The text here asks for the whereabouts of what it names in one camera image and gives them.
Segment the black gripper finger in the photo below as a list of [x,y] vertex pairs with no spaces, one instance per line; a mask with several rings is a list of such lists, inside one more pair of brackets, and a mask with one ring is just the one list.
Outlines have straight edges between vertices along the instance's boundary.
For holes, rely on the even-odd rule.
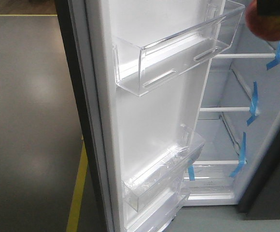
[[257,12],[264,16],[280,16],[280,0],[257,0]]

